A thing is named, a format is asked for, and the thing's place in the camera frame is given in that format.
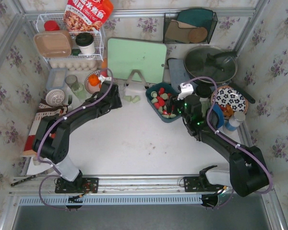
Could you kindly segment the green capsule bottom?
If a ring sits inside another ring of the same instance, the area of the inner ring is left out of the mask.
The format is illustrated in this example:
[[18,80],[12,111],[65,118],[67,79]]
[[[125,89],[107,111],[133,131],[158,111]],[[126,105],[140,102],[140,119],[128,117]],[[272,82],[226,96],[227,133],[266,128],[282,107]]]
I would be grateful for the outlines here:
[[154,99],[151,100],[151,102],[154,104],[154,103],[157,103],[158,100],[157,100],[157,98],[154,98]]

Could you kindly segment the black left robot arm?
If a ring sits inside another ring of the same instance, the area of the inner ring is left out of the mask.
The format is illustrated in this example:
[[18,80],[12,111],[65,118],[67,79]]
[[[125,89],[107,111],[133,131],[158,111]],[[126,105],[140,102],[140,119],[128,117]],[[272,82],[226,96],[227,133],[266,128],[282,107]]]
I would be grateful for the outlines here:
[[78,180],[81,171],[68,156],[70,134],[86,122],[121,107],[118,85],[105,81],[100,91],[94,93],[71,112],[63,116],[43,117],[32,144],[37,160],[49,164],[61,178],[68,182],[73,183]]

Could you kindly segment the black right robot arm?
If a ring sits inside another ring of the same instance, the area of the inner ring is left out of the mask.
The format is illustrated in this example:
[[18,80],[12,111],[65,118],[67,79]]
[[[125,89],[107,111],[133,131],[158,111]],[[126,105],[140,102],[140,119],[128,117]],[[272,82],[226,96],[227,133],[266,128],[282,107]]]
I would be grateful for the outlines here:
[[241,197],[251,193],[265,194],[273,187],[261,150],[239,144],[217,129],[219,117],[213,107],[202,114],[199,97],[191,94],[179,100],[169,97],[167,110],[181,115],[188,133],[197,141],[207,144],[229,163],[230,186]]

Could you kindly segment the teal plastic storage basket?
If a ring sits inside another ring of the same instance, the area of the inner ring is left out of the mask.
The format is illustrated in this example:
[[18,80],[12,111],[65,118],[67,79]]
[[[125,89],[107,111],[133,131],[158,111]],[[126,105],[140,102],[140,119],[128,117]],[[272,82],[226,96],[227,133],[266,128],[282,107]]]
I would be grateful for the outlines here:
[[[167,84],[167,83],[162,82],[162,83],[158,83],[158,84],[156,84],[156,85],[153,85],[152,87],[150,87],[149,89],[146,90],[145,95],[146,95],[146,98],[147,98],[148,103],[151,105],[152,109],[157,113],[157,115],[159,116],[159,118],[160,118],[163,122],[165,122],[165,123],[171,123],[171,122],[173,122],[173,121],[175,121],[175,120],[178,120],[178,119],[180,118],[179,112],[177,112],[177,114],[176,114],[177,116],[176,116],[175,118],[168,118],[168,119],[166,119],[166,118],[162,117],[162,114],[160,114],[160,113],[158,112],[158,109],[156,109],[155,106],[154,106],[154,104],[151,102],[151,100],[154,99],[154,98],[151,96],[151,92],[155,91],[155,92],[157,92],[158,96],[161,97],[161,94],[158,93],[158,91],[159,91],[160,88],[164,88],[166,94],[171,93],[172,96],[176,96],[176,97],[178,96],[178,93],[171,87],[170,84]],[[164,106],[160,106],[160,107],[163,108],[163,110],[167,110],[167,100],[164,100],[164,101],[165,101],[165,105],[164,105]]]

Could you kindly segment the green capsule cluster lid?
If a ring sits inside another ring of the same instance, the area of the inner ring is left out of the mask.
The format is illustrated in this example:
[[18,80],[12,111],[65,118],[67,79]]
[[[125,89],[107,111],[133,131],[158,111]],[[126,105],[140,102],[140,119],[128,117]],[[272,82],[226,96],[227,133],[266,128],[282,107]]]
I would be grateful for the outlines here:
[[164,99],[164,100],[167,100],[168,99],[168,95],[166,93],[162,94],[161,97]]

